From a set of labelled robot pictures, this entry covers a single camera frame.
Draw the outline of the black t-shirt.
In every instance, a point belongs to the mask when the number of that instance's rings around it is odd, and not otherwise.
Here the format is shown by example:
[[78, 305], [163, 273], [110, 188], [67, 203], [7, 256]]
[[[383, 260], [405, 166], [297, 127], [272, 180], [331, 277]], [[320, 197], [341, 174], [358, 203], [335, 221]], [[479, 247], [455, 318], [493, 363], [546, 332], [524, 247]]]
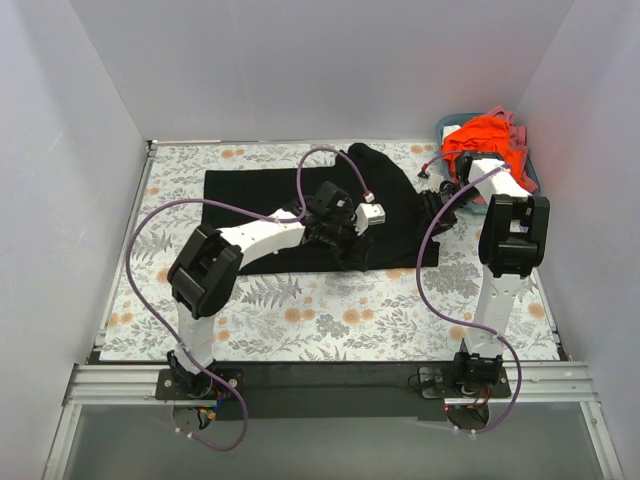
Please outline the black t-shirt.
[[[399, 166], [385, 154], [363, 143], [348, 147], [365, 183], [386, 213], [384, 224], [370, 229], [373, 244], [367, 254], [370, 270], [412, 268], [427, 224], [419, 211], [419, 194]], [[248, 171], [213, 171], [205, 174], [203, 197], [269, 215], [297, 198], [294, 168]], [[302, 189], [313, 195], [330, 181], [351, 199], [361, 197], [355, 172], [340, 157], [331, 167], [303, 170]], [[328, 245], [313, 242], [286, 249], [250, 263], [244, 275], [335, 272], [340, 269]]]

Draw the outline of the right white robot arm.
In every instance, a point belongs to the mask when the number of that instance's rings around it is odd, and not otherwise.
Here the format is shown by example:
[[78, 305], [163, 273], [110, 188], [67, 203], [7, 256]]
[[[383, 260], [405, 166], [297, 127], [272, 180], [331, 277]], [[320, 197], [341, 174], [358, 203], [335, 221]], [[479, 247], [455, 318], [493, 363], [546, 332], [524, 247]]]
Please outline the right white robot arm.
[[550, 202], [521, 187], [497, 153], [461, 151], [454, 160], [454, 177], [454, 183], [444, 181], [437, 190], [422, 193], [427, 228], [417, 266], [423, 266], [431, 238], [455, 225], [455, 210], [480, 198], [487, 207], [478, 242], [482, 285], [471, 322], [438, 315], [467, 333], [453, 360], [433, 380], [422, 370], [419, 381], [440, 396], [487, 394], [496, 387], [498, 395], [508, 397], [505, 332], [519, 289], [544, 258]]

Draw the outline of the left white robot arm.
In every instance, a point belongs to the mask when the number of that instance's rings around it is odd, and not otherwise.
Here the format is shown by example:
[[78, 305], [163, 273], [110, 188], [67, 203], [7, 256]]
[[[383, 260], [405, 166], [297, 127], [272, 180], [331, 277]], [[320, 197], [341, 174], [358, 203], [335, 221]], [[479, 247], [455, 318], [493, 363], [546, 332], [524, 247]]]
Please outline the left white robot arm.
[[216, 315], [231, 298], [240, 271], [249, 264], [308, 243], [328, 246], [338, 265], [364, 271], [372, 245], [367, 230], [386, 220], [371, 193], [354, 204], [343, 189], [323, 183], [263, 219], [239, 226], [198, 226], [178, 254], [168, 280], [178, 312], [179, 339], [167, 354], [173, 381], [193, 397], [205, 394], [203, 368], [214, 363]]

